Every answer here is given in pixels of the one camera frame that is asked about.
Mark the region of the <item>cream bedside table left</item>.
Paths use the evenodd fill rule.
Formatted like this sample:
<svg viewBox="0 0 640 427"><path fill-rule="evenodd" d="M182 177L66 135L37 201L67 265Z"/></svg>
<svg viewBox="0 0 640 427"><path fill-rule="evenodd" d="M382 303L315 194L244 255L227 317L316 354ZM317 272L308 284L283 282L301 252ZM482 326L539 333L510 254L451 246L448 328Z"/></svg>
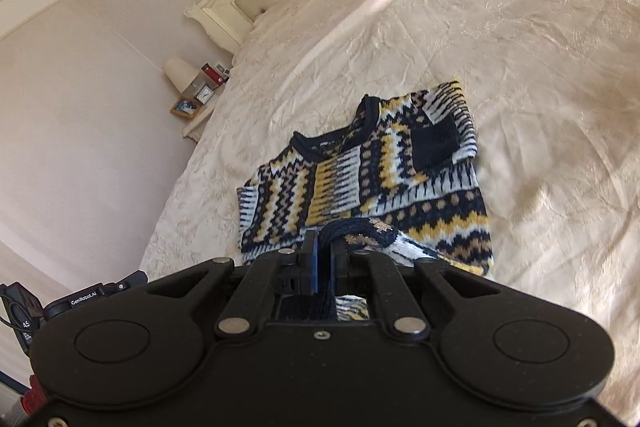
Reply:
<svg viewBox="0 0 640 427"><path fill-rule="evenodd" d="M201 140L206 124L214 113L218 98L218 95L214 95L213 98L201 107L198 115L196 115L189 124L184 127L182 132L183 139L190 139L195 143L198 143L198 141Z"/></svg>

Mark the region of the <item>small white alarm clock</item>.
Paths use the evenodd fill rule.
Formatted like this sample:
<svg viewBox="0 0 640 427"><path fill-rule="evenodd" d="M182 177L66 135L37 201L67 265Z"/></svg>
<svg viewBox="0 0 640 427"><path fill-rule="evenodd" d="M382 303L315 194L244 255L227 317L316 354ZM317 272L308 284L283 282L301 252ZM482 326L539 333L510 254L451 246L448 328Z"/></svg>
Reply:
<svg viewBox="0 0 640 427"><path fill-rule="evenodd" d="M209 87L208 84L204 84L203 87L201 87L200 91L198 91L198 94L195 97L195 100L198 101L198 103L205 105L209 102L209 100L211 98L213 98L215 94L215 89L212 87Z"/></svg>

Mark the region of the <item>wooden photo frame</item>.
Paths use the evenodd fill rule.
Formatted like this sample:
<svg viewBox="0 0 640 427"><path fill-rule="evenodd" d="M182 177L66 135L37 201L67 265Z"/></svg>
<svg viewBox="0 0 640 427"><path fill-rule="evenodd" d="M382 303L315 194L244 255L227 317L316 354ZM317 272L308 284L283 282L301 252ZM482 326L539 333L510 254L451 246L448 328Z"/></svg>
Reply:
<svg viewBox="0 0 640 427"><path fill-rule="evenodd" d="M193 119L198 113L200 113L202 103L195 98L179 98L179 100L171 107L171 115L183 118Z"/></svg>

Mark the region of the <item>cream floral bedspread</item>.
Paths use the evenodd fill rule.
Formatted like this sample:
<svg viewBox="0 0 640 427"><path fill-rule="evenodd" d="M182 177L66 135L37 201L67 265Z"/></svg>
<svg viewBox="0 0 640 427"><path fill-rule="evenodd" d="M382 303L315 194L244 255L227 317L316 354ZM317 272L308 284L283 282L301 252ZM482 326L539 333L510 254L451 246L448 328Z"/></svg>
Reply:
<svg viewBox="0 0 640 427"><path fill-rule="evenodd" d="M360 212L615 343L639 419L639 0L288 0L160 215L153 279Z"/></svg>

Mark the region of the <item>navy yellow patterned knit sweater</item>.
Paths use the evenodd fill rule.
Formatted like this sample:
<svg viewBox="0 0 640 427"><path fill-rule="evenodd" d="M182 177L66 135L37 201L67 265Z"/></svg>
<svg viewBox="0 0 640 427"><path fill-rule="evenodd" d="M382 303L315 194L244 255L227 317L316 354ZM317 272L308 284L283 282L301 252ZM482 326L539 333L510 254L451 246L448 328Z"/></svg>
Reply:
<svg viewBox="0 0 640 427"><path fill-rule="evenodd" d="M366 95L346 127L294 133L239 187L242 259L302 246L317 230L324 243L380 248L405 267L430 258L485 275L494 255L477 151L456 80L388 100Z"/></svg>

